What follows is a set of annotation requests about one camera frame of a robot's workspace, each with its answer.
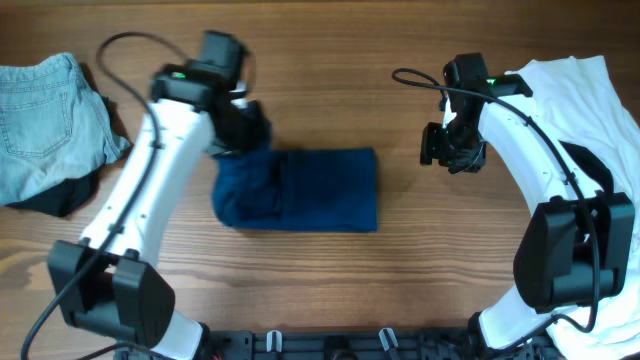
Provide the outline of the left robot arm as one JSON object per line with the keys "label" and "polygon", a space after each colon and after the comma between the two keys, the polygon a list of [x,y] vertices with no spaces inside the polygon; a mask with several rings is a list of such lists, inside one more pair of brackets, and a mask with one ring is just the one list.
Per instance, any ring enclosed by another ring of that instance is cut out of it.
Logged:
{"label": "left robot arm", "polygon": [[208,31],[197,57],[153,76],[139,136],[105,205],[77,241],[57,241],[49,253],[50,309],[67,325],[156,359],[211,357],[207,326],[176,309],[157,263],[200,159],[243,155],[267,138],[241,77],[247,56],[234,36]]}

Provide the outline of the blue t-shirt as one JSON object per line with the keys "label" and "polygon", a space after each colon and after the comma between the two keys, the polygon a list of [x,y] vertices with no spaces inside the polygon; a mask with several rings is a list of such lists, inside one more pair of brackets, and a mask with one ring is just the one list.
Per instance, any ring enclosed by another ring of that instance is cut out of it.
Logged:
{"label": "blue t-shirt", "polygon": [[274,150],[217,156],[214,213],[232,228],[375,232],[377,162],[371,148]]}

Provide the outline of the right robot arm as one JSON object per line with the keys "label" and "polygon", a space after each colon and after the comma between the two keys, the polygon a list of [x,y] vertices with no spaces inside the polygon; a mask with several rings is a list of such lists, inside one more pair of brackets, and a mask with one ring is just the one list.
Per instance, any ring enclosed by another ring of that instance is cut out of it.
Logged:
{"label": "right robot arm", "polygon": [[531,61],[489,74],[461,54],[438,84],[444,118],[420,161],[479,171],[493,148],[531,219],[514,284],[469,325],[476,358],[517,356],[548,336],[568,359],[639,355],[639,128],[602,56]]}

